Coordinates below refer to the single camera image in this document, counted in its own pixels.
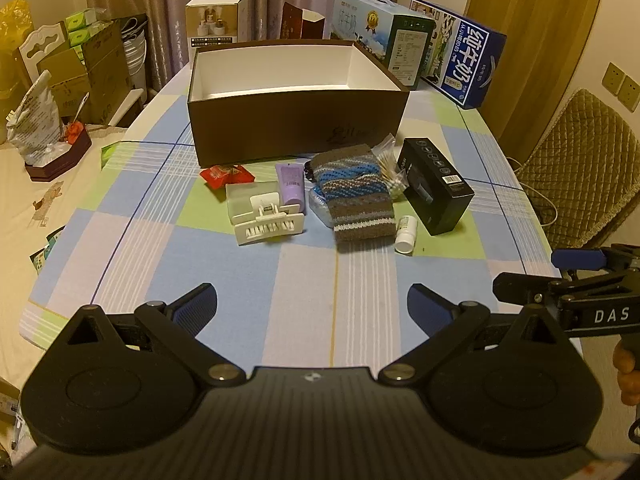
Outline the person's right hand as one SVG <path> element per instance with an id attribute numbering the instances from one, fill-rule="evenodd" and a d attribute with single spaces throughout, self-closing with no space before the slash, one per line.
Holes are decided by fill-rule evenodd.
<path id="1" fill-rule="evenodd" d="M 634 354 L 620 341 L 613 352 L 613 365 L 617 370 L 617 385 L 623 404 L 636 406 L 640 402 L 640 372 L 636 369 Z"/>

